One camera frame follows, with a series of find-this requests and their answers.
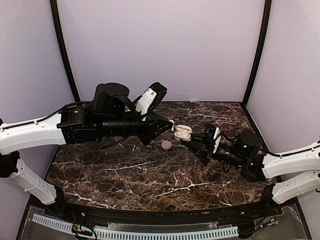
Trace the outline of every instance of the marble table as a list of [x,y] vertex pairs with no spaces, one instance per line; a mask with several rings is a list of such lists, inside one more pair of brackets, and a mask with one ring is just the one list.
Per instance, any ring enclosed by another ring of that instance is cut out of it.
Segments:
[[[230,137],[252,129],[239,103],[162,102],[156,110],[175,124],[202,132],[215,123]],[[165,151],[161,142],[173,146]],[[220,208],[256,202],[276,179],[251,183],[240,170],[224,173],[218,161],[202,163],[171,130],[144,146],[137,137],[106,149],[100,142],[60,146],[46,180],[73,204],[141,211]]]

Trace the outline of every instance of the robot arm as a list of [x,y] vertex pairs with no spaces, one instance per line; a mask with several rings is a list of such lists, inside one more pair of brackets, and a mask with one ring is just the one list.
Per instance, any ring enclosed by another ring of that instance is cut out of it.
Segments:
[[269,198],[275,203],[285,201],[320,188],[320,142],[282,153],[258,154],[261,139],[249,129],[245,129],[231,144],[220,143],[218,127],[207,124],[203,133],[193,133],[189,141],[181,139],[204,164],[210,159],[241,169],[241,175],[250,182],[264,181],[276,176],[305,171],[296,177],[275,185],[267,186]]
[[43,204],[63,203],[64,194],[35,174],[19,150],[44,146],[101,141],[103,137],[138,136],[144,145],[172,128],[155,114],[167,89],[152,84],[134,102],[129,89],[118,83],[99,84],[92,102],[68,104],[49,116],[18,123],[0,122],[0,178],[8,178]]

